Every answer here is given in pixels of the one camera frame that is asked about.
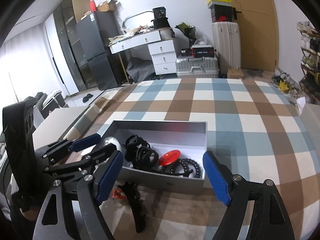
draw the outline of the refrigerator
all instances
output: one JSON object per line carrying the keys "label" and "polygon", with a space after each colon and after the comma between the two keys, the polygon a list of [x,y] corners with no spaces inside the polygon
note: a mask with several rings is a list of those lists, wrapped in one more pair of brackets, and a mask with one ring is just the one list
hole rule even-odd
{"label": "refrigerator", "polygon": [[214,48],[217,50],[220,73],[227,75],[228,68],[241,68],[241,42],[239,25],[233,22],[212,24]]}
{"label": "refrigerator", "polygon": [[111,54],[108,47],[108,38],[120,35],[113,12],[95,11],[78,22],[76,28],[84,56],[99,90],[121,86],[125,80],[121,61],[119,55]]}

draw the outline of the ceiling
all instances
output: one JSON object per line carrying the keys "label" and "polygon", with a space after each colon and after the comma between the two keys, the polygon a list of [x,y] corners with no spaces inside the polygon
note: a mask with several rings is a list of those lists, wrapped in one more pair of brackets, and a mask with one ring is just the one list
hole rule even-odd
{"label": "ceiling", "polygon": [[15,35],[45,22],[62,0],[36,0],[20,17],[8,34],[5,42]]}

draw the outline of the suitcase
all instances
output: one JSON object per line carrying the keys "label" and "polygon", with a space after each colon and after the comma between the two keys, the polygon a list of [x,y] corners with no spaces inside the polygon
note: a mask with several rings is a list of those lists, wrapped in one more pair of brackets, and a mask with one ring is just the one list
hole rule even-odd
{"label": "suitcase", "polygon": [[241,68],[239,25],[232,22],[212,24],[213,42],[217,50],[220,72],[227,75],[228,68]]}
{"label": "suitcase", "polygon": [[218,78],[217,57],[182,57],[176,61],[178,78]]}

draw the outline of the wooden door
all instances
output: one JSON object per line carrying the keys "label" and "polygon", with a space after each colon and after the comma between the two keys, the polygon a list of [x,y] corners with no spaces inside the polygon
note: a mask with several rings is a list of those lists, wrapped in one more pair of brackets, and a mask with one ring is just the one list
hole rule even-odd
{"label": "wooden door", "polygon": [[241,68],[274,71],[279,54],[273,0],[231,0],[241,34]]}

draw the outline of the dark gray refrigerator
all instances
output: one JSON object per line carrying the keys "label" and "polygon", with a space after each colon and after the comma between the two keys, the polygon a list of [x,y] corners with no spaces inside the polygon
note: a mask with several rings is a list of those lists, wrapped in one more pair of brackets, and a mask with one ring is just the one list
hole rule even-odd
{"label": "dark gray refrigerator", "polygon": [[93,78],[100,90],[121,86],[125,75],[118,54],[111,54],[108,38],[120,35],[113,12],[93,12],[76,25]]}

